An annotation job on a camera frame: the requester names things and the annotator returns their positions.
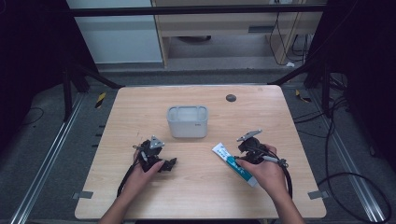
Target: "small round object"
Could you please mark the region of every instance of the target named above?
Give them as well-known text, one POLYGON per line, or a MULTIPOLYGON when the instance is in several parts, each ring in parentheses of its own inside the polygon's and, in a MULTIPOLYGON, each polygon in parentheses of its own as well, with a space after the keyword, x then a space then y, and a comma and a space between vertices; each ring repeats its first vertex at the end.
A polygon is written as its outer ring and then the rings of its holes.
POLYGON ((236 101, 236 96, 233 95, 233 94, 228 94, 228 95, 225 97, 225 99, 226 99, 228 102, 234 102, 234 101, 236 101))

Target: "plastic container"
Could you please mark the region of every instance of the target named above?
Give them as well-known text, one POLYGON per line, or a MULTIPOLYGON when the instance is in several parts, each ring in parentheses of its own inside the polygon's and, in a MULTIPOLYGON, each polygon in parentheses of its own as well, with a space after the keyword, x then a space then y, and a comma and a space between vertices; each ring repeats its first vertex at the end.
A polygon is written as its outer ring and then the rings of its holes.
POLYGON ((208 110, 204 105, 171 106, 166 118, 176 138, 203 138, 207 134, 208 110))

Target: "table top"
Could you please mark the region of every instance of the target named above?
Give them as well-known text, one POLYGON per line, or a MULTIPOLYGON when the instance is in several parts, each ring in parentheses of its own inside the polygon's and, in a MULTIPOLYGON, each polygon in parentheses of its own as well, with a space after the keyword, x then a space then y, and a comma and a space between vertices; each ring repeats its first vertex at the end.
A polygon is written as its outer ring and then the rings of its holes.
POLYGON ((321 199, 307 192, 318 187, 278 86, 161 86, 119 90, 100 145, 92 162, 76 217, 100 218, 114 202, 120 182, 133 162, 134 148, 152 135, 165 142, 159 157, 177 158, 171 172, 154 176, 127 212, 126 219, 276 218, 268 194, 251 187, 213 151, 218 143, 240 155, 236 142, 249 131, 277 148, 286 159, 293 184, 293 200, 304 218, 326 215, 321 199), (226 96, 236 96, 228 102, 226 96), (204 105, 208 109, 207 136, 174 138, 166 119, 172 105, 204 105))

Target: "floor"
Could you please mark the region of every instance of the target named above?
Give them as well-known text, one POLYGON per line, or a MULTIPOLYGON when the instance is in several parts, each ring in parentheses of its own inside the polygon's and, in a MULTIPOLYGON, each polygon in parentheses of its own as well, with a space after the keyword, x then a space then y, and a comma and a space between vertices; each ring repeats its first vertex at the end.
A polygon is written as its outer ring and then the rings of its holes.
MULTIPOLYGON (((302 43, 296 42, 298 50, 302 43)), ((252 36, 212 36, 209 41, 196 41, 175 38, 169 53, 166 68, 136 69, 129 72, 108 73, 102 75, 119 84, 139 85, 207 85, 207 84, 265 84, 285 76, 294 69, 279 65, 272 57, 268 43, 262 35, 252 36)), ((340 80, 342 75, 334 75, 340 80)), ((76 120, 70 124, 65 139, 59 140, 60 149, 52 154, 53 163, 47 164, 50 172, 44 176, 38 193, 30 187, 36 174, 41 171, 43 161, 49 155, 54 139, 63 125, 63 89, 55 86, 35 97, 32 109, 26 116, 25 125, 21 126, 10 147, 12 153, 2 159, 0 165, 0 223, 8 223, 25 197, 31 198, 32 206, 27 207, 27 223, 82 223, 74 216, 77 200, 76 192, 83 188, 89 172, 101 133, 111 110, 117 90, 112 90, 102 83, 88 78, 91 88, 88 93, 74 92, 76 102, 81 100, 76 120), (106 98, 102 106, 95 108, 100 93, 106 98)), ((320 86, 306 90, 302 85, 304 75, 292 79, 282 86, 290 113, 296 118, 296 128, 300 134, 305 153, 312 167, 315 179, 319 182, 326 176, 325 160, 329 160, 330 173, 353 171, 369 177, 387 195, 392 207, 396 205, 396 174, 389 168, 386 160, 370 155, 369 146, 359 125, 348 112, 347 105, 339 107, 334 113, 336 131, 330 138, 329 150, 326 150, 326 134, 330 120, 318 117, 309 122, 298 120, 310 118, 318 113, 320 86), (300 90, 303 97, 311 103, 296 96, 300 90)), ((332 91, 332 99, 342 97, 341 91, 332 91)), ((367 218, 370 211, 378 209, 384 217, 388 210, 381 195, 368 187, 367 191, 359 180, 353 177, 332 180, 335 192, 324 199, 328 214, 323 219, 307 220, 308 223, 361 223, 335 202, 334 196, 359 217, 367 218)), ((320 190, 329 191, 326 184, 320 190)), ((395 218, 389 223, 396 223, 395 218)))

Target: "toothpaste tube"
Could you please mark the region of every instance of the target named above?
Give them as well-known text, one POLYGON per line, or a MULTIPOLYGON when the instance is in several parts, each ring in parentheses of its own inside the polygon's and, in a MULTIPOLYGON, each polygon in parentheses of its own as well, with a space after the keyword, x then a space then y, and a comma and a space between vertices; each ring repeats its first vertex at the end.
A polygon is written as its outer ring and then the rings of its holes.
POLYGON ((251 187, 254 187, 257 184, 256 178, 244 168, 236 164, 235 158, 227 151, 227 148, 225 148, 222 143, 218 143, 213 147, 212 151, 218 154, 218 156, 220 156, 231 168, 233 168, 234 171, 244 178, 251 187))

